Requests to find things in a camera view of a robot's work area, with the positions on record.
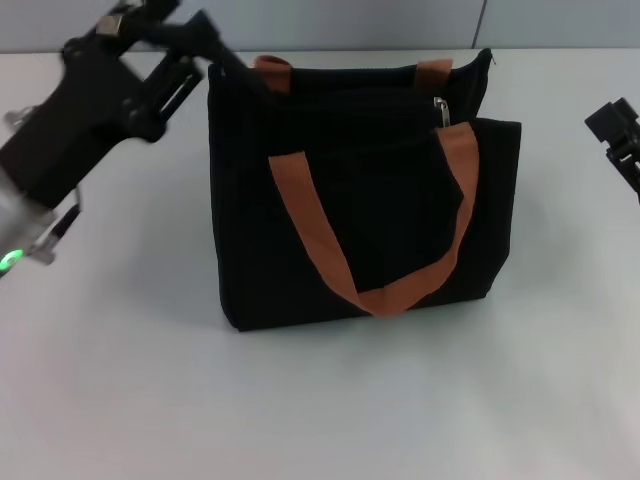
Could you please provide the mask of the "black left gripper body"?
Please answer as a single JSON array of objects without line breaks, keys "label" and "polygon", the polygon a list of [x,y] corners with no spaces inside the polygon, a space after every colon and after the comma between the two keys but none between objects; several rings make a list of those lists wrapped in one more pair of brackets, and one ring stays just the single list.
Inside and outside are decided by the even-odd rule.
[{"label": "black left gripper body", "polygon": [[1,148],[1,167],[18,191],[50,209],[117,144],[156,142],[166,131],[118,51],[94,39],[73,44],[63,60],[58,87]]}]

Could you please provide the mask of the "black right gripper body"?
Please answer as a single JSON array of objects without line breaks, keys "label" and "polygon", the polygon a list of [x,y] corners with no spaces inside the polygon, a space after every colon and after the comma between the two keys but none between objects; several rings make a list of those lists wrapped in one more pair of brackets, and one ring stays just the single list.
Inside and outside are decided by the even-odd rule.
[{"label": "black right gripper body", "polygon": [[637,197],[640,197],[639,151],[633,149],[630,152],[620,154],[609,149],[607,158]]}]

